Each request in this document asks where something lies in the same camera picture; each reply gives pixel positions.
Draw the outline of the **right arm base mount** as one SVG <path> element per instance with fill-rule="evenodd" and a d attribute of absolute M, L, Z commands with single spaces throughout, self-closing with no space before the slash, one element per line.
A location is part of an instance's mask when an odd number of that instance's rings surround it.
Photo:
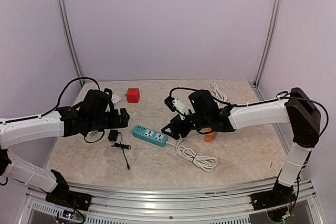
<path fill-rule="evenodd" d="M 261 191 L 251 195 L 254 210 L 272 208 L 295 201 L 293 186 L 286 187 L 275 184 L 271 190 Z"/>

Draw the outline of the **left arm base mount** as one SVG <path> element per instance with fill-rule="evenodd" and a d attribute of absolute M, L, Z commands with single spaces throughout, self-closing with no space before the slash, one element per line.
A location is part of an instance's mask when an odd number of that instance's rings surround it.
<path fill-rule="evenodd" d="M 88 211 L 92 196 L 86 193 L 71 191 L 68 183 L 60 172 L 53 169 L 51 172 L 56 178 L 57 185 L 52 192 L 46 192 L 45 200 L 56 205 Z"/>

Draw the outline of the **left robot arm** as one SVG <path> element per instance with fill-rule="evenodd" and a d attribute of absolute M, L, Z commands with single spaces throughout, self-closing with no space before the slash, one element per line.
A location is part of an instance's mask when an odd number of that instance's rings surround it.
<path fill-rule="evenodd" d="M 45 170 L 12 153 L 9 148 L 21 143 L 50 137 L 70 137 L 90 132 L 128 127 L 130 116 L 125 108 L 115 109 L 111 89 L 90 89 L 84 100 L 73 106 L 58 102 L 51 110 L 15 119 L 1 119 L 1 176 L 32 185 L 52 195 L 66 206 L 73 193 L 62 174 Z"/>

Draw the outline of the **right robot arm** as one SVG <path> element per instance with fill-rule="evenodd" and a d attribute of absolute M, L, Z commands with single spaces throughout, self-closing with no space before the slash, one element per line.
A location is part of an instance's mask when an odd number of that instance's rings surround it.
<path fill-rule="evenodd" d="M 324 106 L 300 89 L 283 91 L 273 99 L 255 103 L 232 104 L 223 102 L 208 90 L 189 89 L 188 99 L 193 110 L 188 110 L 178 99 L 169 95 L 164 103 L 177 115 L 161 129 L 162 133 L 179 140 L 195 130 L 205 135 L 205 129 L 211 133 L 230 133 L 250 126 L 266 124 L 290 124 L 293 132 L 293 144 L 286 162 L 269 192 L 269 201 L 273 205 L 281 204 L 292 192 L 292 187 L 309 160 L 310 153 L 317 145 L 326 127 L 321 126 L 320 109 Z"/>

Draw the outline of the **teal power strip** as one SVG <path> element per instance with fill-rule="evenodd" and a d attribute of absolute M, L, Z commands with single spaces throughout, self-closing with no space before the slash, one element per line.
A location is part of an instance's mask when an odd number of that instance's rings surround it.
<path fill-rule="evenodd" d="M 164 147 L 166 145 L 167 135 L 149 129 L 145 126 L 136 125 L 132 130 L 132 134 L 138 139 L 141 139 L 159 147 Z"/>

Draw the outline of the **white plug adapter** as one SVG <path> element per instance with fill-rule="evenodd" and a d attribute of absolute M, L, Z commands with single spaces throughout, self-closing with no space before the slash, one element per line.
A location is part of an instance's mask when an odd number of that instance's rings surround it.
<path fill-rule="evenodd" d="M 121 97 L 118 96 L 118 95 L 113 95 L 112 98 L 111 98 L 111 101 L 113 104 L 117 104 L 121 101 Z"/>

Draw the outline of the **black charger with thin cable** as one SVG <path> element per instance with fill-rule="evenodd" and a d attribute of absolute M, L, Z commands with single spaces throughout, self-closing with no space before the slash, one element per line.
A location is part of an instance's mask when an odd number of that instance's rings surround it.
<path fill-rule="evenodd" d="M 110 133 L 108 135 L 108 140 L 111 143 L 112 147 L 120 148 L 122 150 L 127 170 L 130 170 L 130 164 L 128 162 L 127 156 L 125 154 L 125 150 L 130 150 L 132 147 L 129 144 L 122 143 L 123 135 L 118 130 L 110 130 Z"/>

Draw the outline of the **orange USB socket block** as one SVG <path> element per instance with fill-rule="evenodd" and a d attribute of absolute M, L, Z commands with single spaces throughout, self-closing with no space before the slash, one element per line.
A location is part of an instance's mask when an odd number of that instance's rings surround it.
<path fill-rule="evenodd" d="M 215 137 L 215 132 L 211 129 L 208 128 L 206 130 L 206 134 L 204 135 L 204 141 L 210 143 Z"/>

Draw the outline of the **red cube socket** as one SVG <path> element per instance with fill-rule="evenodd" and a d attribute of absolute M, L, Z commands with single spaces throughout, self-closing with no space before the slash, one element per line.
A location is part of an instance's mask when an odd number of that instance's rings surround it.
<path fill-rule="evenodd" d="M 128 88 L 126 94 L 127 103 L 138 103 L 140 100 L 139 88 Z"/>

